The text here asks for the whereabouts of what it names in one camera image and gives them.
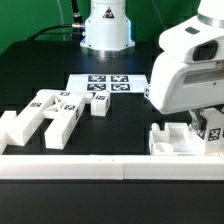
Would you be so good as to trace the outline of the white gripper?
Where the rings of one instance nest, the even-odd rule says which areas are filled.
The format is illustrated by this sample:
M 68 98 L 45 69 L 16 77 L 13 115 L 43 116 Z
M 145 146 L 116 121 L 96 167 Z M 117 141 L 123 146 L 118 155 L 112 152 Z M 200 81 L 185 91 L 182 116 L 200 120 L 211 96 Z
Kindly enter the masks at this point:
M 204 131 L 207 120 L 198 108 L 224 103 L 224 28 L 192 17 L 164 31 L 159 45 L 151 103 L 163 114 L 190 110 L 192 128 Z

